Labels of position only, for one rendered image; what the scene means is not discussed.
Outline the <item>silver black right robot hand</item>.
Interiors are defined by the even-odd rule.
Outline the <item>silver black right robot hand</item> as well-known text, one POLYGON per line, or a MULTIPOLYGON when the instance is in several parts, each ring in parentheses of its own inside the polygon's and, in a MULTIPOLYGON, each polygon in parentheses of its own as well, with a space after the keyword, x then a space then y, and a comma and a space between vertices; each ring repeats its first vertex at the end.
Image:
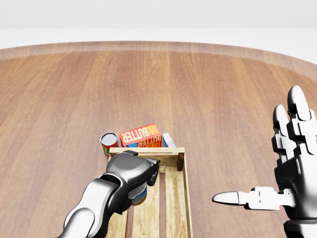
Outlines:
POLYGON ((273 151, 279 155, 274 169, 278 190, 256 186, 250 192, 227 191, 212 201, 249 210, 279 210, 291 220, 317 220, 317 119, 300 86, 287 96, 288 109, 273 111, 273 151))

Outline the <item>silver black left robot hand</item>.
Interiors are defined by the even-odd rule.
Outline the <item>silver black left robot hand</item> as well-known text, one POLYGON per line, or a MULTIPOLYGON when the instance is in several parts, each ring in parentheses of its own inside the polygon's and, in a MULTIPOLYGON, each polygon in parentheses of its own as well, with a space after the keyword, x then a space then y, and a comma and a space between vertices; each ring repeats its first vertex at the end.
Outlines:
POLYGON ((107 164, 106 172, 101 175, 112 175, 120 179, 122 185, 111 197, 108 210, 122 214, 130 206, 128 193, 143 185, 154 186, 159 173, 160 160, 141 158, 137 152, 127 150, 113 156, 107 164))

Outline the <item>blue yellow printed tin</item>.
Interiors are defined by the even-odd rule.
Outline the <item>blue yellow printed tin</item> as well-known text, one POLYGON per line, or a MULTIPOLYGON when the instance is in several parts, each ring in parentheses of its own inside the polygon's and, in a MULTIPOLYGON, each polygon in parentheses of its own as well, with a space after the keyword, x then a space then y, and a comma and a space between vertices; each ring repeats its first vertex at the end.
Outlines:
POLYGON ((128 193, 128 198, 131 200, 132 205, 140 205, 147 197, 147 184, 143 184, 128 193))

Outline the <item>wooden slat tray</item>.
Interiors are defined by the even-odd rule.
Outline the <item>wooden slat tray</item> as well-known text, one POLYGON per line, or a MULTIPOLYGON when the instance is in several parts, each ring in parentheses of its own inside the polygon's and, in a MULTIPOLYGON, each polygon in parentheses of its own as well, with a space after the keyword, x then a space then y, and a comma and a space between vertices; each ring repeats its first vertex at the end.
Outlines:
POLYGON ((184 148, 132 148, 160 160, 158 178, 146 200, 114 214, 106 238, 194 238, 184 148))

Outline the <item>red label tin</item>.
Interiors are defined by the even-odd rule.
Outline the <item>red label tin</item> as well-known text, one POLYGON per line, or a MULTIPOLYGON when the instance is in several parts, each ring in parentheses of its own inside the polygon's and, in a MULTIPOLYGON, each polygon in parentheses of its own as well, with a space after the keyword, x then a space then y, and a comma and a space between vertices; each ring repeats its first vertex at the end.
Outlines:
POLYGON ((114 132, 106 132, 100 137, 104 154, 107 158, 110 156, 110 148, 118 147, 118 138, 114 132))

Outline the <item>red butter box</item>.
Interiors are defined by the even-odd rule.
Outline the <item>red butter box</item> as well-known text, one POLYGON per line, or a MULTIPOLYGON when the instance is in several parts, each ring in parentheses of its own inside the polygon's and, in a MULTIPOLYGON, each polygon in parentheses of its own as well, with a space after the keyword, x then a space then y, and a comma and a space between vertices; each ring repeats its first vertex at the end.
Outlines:
POLYGON ((120 134, 122 147, 161 147, 162 134, 153 123, 120 134))

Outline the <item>white blue small box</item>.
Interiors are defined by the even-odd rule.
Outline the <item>white blue small box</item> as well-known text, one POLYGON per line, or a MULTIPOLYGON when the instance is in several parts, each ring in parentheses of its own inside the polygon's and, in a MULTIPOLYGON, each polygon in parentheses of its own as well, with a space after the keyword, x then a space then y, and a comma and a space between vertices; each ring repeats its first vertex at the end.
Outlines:
POLYGON ((174 144, 168 132, 162 135, 162 145, 163 147, 176 148, 176 145, 174 144))

